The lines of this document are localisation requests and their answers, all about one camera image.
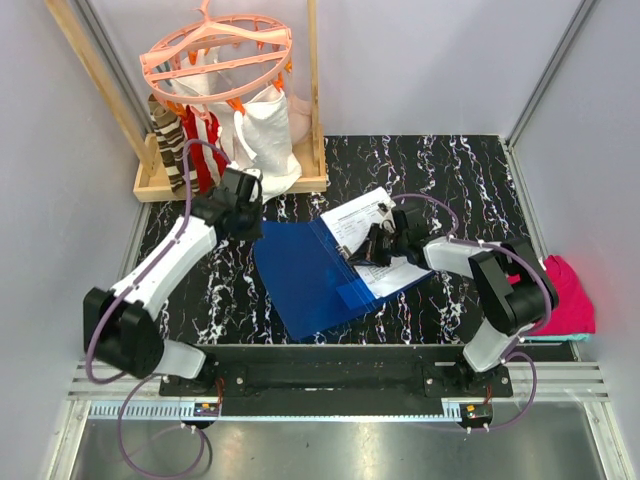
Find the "blue plastic folder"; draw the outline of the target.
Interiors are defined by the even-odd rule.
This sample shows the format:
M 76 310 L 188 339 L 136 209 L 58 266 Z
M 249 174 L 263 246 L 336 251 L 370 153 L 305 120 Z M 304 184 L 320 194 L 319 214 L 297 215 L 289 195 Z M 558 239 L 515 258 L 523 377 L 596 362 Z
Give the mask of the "blue plastic folder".
M 253 246 L 257 271 L 289 336 L 303 340 L 370 313 L 432 272 L 398 259 L 375 294 L 349 266 L 325 223 L 262 224 Z

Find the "white table form sheet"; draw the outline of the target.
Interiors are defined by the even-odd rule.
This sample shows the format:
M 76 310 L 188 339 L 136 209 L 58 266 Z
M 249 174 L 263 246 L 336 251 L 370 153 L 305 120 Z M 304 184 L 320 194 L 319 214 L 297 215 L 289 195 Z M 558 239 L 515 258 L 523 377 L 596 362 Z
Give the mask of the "white table form sheet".
M 378 187 L 321 215 L 343 260 L 363 243 L 369 228 L 379 224 L 378 204 L 389 201 L 393 201 L 390 195 Z M 357 292 L 356 297 L 369 303 L 402 291 L 428 278 L 432 272 L 411 265 L 405 258 L 393 258 L 389 267 L 347 265 L 347 274 L 355 275 L 351 285 Z

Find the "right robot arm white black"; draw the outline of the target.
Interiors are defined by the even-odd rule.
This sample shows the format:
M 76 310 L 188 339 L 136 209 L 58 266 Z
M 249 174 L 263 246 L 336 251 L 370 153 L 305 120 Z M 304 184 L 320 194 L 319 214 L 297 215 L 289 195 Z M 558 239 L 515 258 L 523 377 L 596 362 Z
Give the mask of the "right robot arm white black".
M 478 292 L 483 321 L 462 352 L 454 384 L 476 396 L 490 383 L 489 371 L 507 361 L 520 338 L 546 326 L 559 305 L 552 281 L 530 243 L 456 239 L 430 234 L 409 212 L 384 207 L 381 221 L 369 227 L 363 241 L 347 256 L 353 267 L 389 267 L 403 258 L 422 270 L 471 279 Z

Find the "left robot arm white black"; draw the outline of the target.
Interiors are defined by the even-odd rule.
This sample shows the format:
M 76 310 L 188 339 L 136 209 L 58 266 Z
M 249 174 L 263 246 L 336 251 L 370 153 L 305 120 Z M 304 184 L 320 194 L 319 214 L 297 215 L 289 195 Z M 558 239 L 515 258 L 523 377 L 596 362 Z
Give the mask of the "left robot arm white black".
M 190 272 L 225 240 L 261 237 L 262 174 L 227 168 L 218 186 L 190 197 L 169 234 L 126 277 L 109 289 L 92 288 L 83 300 L 83 336 L 88 378 L 100 360 L 120 375 L 181 378 L 196 396 L 216 382 L 216 360 L 188 343 L 164 338 L 155 324 L 164 302 Z

